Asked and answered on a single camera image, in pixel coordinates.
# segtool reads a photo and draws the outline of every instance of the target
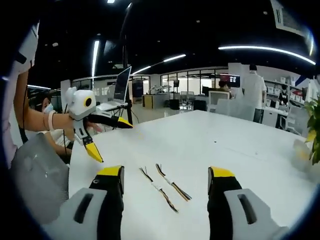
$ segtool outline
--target face mask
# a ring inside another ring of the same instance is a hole
[[[48,106],[46,106],[46,108],[43,110],[43,112],[45,113],[45,114],[48,114],[48,113],[50,113],[51,111],[53,111],[54,110],[54,106],[50,103]]]

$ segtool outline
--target laptop screen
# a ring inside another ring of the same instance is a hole
[[[116,83],[114,88],[114,97],[113,97],[114,100],[118,100],[123,103],[125,102],[130,73],[131,73],[131,66],[128,67],[123,72],[121,72],[116,78]]]

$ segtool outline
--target white wristband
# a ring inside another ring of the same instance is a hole
[[[54,126],[53,126],[54,113],[56,113],[56,112],[55,111],[51,111],[51,112],[49,112],[49,116],[48,116],[48,125],[49,125],[49,130],[50,131],[54,130]]]

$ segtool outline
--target white table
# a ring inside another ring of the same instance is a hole
[[[274,113],[277,113],[279,115],[282,115],[282,116],[285,116],[287,117],[288,116],[288,112],[287,111],[283,111],[283,110],[280,110],[280,109],[276,109],[274,107],[270,107],[270,106],[265,106],[263,108],[263,110],[268,110],[270,112],[274,112]]]
[[[104,163],[90,158],[75,142],[69,195],[89,187],[100,169],[124,165],[123,240],[209,239],[208,167],[216,166],[232,171],[243,188],[270,206],[279,225],[290,227],[316,187],[290,163],[295,139],[303,140],[276,128],[204,111],[144,122],[93,137]],[[163,172],[192,196],[191,201],[183,200],[163,180],[155,163],[162,164]],[[179,213],[141,174],[138,168],[144,166]]]

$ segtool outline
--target black ceiling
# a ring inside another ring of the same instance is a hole
[[[138,0],[133,1],[126,17],[130,2],[60,0],[51,3],[40,18],[30,83],[58,88],[62,80],[90,77],[95,40],[100,40],[96,76],[120,71],[113,67],[122,63],[123,43],[126,43],[128,64],[133,71],[186,54],[185,58],[153,66],[144,74],[227,66],[230,62],[255,63],[308,77],[315,73],[313,65],[280,53],[218,50],[226,45],[259,45],[307,57],[309,49],[302,36],[276,29],[269,0]],[[311,21],[308,26],[317,43],[318,24],[308,18],[306,21]],[[120,40],[121,31],[126,41]],[[320,61],[319,55],[312,59]]]

